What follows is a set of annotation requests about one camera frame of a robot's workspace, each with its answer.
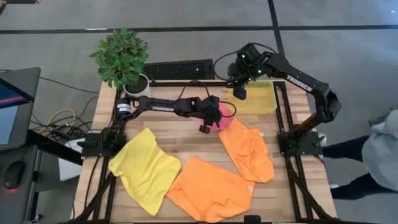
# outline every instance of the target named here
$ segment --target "potted plant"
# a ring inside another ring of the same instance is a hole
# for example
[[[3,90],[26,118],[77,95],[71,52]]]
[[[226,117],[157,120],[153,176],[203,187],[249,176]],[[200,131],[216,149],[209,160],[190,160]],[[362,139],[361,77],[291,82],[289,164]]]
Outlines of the potted plant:
[[[99,41],[99,50],[90,55],[99,65],[98,74],[107,82],[128,95],[150,96],[149,80],[142,74],[149,58],[147,43],[137,37],[137,33],[126,28]]]

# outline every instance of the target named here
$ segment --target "orange cloth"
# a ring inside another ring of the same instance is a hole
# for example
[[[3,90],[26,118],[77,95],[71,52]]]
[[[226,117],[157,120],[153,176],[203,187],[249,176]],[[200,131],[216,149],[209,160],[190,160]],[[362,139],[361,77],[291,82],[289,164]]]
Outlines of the orange cloth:
[[[258,128],[248,129],[235,118],[218,136],[243,178],[265,183],[274,178],[274,168],[260,132]]]
[[[254,182],[189,158],[167,196],[198,222],[219,222],[250,208]]]

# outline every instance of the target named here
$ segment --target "wooden table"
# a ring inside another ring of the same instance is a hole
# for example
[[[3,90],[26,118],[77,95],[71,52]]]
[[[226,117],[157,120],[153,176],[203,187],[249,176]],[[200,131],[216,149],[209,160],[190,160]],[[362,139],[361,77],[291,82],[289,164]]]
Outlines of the wooden table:
[[[156,98],[176,99],[181,89],[182,87],[151,87],[151,92],[152,96]],[[228,92],[224,87],[209,87],[209,91],[211,95],[218,96],[221,100],[228,100]],[[287,83],[287,93],[294,123],[301,123],[310,116],[310,108],[308,107],[305,92]],[[102,85],[95,111],[93,129],[107,127],[111,119],[115,94],[116,90],[114,88],[109,88],[105,83]],[[203,99],[206,96],[206,91],[203,87],[188,87],[183,97],[189,96],[199,96]],[[288,127],[281,96],[279,94],[282,115],[285,121],[284,126]],[[237,117],[248,128],[262,129],[264,141],[269,149],[269,157],[274,165],[275,178],[265,184],[257,183],[254,189],[251,209],[226,221],[242,222],[245,215],[260,215],[264,222],[294,221],[285,162],[279,153],[279,145],[276,138],[279,127],[275,112],[270,114],[237,114]],[[147,111],[142,113],[137,119],[127,123],[126,134],[127,139],[131,139],[144,128],[150,128],[155,134],[159,146],[166,153],[180,159],[182,165],[184,165],[189,157],[195,156],[239,174],[221,144],[218,133],[203,134],[198,131],[199,124],[199,119],[181,118],[173,113]],[[95,158],[89,158],[84,161],[75,197],[76,215],[79,215],[83,210],[88,179],[95,160]],[[309,191],[325,211],[335,217],[336,212],[323,164],[313,156],[302,156],[302,160]],[[102,159],[99,160],[93,175],[88,202],[90,202],[98,188],[101,162]],[[302,195],[299,190],[297,192],[300,200],[301,214],[305,217]],[[105,192],[99,214],[100,218],[104,217],[107,196],[108,192]],[[194,222],[188,214],[174,205],[167,197],[159,213],[154,217],[149,215],[127,194],[120,179],[117,180],[116,184],[111,221]]]

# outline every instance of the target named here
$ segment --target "gray floor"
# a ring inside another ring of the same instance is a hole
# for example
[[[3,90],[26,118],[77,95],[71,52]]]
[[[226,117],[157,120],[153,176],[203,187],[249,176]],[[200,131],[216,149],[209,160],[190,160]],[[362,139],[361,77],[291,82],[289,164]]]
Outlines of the gray floor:
[[[398,6],[393,0],[274,2],[280,26],[398,24]],[[0,16],[0,30],[271,25],[267,1],[262,0],[43,0],[39,5],[8,5]],[[0,68],[38,66],[43,77],[99,91],[96,65],[87,55],[106,35],[0,35]],[[140,36],[149,43],[150,62],[217,58],[249,41],[276,47],[271,30],[148,32]],[[291,64],[329,83],[343,104],[337,119],[318,129],[327,134],[329,144],[368,134],[369,119],[398,107],[398,30],[295,30],[281,31],[281,36]],[[232,60],[221,61],[218,73],[225,74]],[[34,114],[44,123],[61,109],[81,113],[94,96],[41,80]],[[93,119],[95,106],[93,100],[83,120]],[[345,159],[327,159],[326,169],[330,182],[337,184],[366,172],[361,164]],[[40,196],[38,212],[46,216],[41,223],[68,219],[76,183],[69,181]],[[396,223],[398,219],[398,195],[335,200],[335,205],[343,220]]]

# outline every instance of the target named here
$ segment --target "blue jeans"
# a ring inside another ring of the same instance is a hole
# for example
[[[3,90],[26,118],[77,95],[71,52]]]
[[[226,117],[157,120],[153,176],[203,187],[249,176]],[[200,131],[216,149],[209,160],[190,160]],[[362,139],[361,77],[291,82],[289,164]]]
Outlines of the blue jeans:
[[[324,147],[323,156],[334,159],[348,158],[363,162],[362,147],[368,138],[369,136],[363,136]],[[378,193],[397,193],[391,189],[380,186],[369,173],[354,179],[349,184],[330,189],[330,191],[333,198],[347,200],[356,200],[367,195]]]

